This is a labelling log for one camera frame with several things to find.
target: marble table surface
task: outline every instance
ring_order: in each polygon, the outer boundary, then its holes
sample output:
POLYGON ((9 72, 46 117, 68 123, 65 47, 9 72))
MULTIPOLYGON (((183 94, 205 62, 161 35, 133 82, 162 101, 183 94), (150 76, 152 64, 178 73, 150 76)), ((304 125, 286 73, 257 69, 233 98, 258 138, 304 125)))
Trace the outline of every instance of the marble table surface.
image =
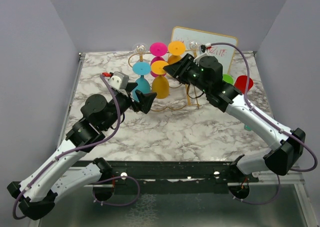
MULTIPOLYGON (((128 65, 131 54, 124 51, 86 54, 65 133, 82 117, 80 108, 90 95, 103 94, 108 101, 111 99, 108 89, 99 78, 102 72, 120 71, 129 75, 132 82, 139 77, 128 65)), ((250 65, 250 77, 254 81, 248 98, 264 112, 272 115, 254 55, 247 52, 245 56, 250 65)), ((152 58, 150 54, 144 55, 146 61, 152 58)), ((132 58, 132 63, 137 60, 138 57, 132 58)), ((234 80, 247 74, 244 61, 237 53, 232 60, 229 74, 234 80)), ((150 74, 145 78, 150 84, 154 79, 150 74)), ((171 87, 179 86, 176 80, 168 80, 171 87)), ((167 108, 161 112, 150 111, 148 114, 128 110, 115 137, 96 146, 83 160, 104 157, 109 161, 232 161, 241 154, 255 154, 268 147, 253 131, 245 130, 243 123, 211 106, 205 96, 198 101, 199 109, 196 106, 187 106, 181 110, 172 111, 167 108)), ((186 103, 185 87, 180 86, 170 88, 169 97, 156 99, 152 108, 178 108, 186 103)))

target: green cup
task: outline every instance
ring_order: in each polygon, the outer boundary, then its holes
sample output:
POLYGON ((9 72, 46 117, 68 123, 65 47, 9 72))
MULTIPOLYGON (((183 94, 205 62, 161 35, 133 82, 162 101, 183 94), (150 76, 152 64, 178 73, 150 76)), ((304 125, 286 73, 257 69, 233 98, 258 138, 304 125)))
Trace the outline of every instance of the green cup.
POLYGON ((223 76, 222 76, 222 80, 223 81, 225 81, 225 82, 227 82, 227 83, 229 83, 229 84, 231 84, 231 85, 233 85, 234 84, 234 79, 231 77, 231 75, 229 75, 229 74, 224 74, 223 76))

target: whiteboard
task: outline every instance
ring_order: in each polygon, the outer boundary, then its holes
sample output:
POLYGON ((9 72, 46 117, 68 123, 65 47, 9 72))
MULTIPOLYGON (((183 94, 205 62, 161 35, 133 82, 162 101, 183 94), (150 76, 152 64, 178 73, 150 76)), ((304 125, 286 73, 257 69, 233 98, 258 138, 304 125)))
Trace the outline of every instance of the whiteboard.
MULTIPOLYGON (((235 46, 238 45, 238 39, 233 36, 227 36, 223 34, 211 33, 179 26, 175 27, 172 30, 171 41, 183 42, 186 49, 190 49, 189 43, 191 41, 196 41, 201 45, 204 45, 206 43, 217 42, 230 43, 235 46)), ((212 46, 209 52, 212 56, 216 57, 217 60, 222 64, 223 73, 228 74, 232 59, 235 54, 235 49, 228 45, 216 45, 212 46)))

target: whiteboard frame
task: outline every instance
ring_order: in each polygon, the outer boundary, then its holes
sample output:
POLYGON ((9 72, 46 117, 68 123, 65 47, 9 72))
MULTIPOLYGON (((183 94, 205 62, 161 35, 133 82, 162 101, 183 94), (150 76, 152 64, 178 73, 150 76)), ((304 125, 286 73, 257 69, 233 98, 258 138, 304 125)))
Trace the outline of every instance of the whiteboard frame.
MULTIPOLYGON (((227 37, 227 38, 232 38, 232 39, 235 39, 235 41, 236 41, 235 46, 238 46, 238 38, 235 37, 235 36, 230 36, 230 35, 225 35, 225 34, 220 34, 220 33, 214 33, 214 32, 209 32, 209 31, 204 31, 204 30, 198 30, 198 29, 193 29, 193 28, 186 28, 186 27, 181 27, 181 26, 176 26, 176 27, 173 28, 172 33, 171 33, 171 42, 173 41, 174 32, 175 32, 175 29, 177 29, 177 28, 185 29, 185 30, 189 30, 189 31, 206 33, 206 34, 215 35, 215 36, 223 36, 223 37, 227 37)), ((231 64, 232 64, 232 60, 235 57, 235 54, 236 54, 236 49, 233 48, 233 54, 232 54, 230 65, 228 66, 227 74, 230 73, 230 67, 231 67, 231 64)))

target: red cup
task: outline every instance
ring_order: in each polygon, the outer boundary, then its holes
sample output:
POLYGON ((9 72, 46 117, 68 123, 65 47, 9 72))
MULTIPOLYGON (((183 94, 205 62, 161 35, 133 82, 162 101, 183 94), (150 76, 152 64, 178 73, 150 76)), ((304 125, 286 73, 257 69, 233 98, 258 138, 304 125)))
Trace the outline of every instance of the red cup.
MULTIPOLYGON (((234 87, 236 87, 237 89, 239 89, 242 94, 245 93, 245 89, 246 89, 246 84, 247 84, 247 79, 248 79, 248 76, 246 75, 240 75, 235 83, 234 83, 234 87)), ((252 88, 252 86, 254 86, 254 81, 249 78, 249 88, 248 88, 248 91, 252 88)))

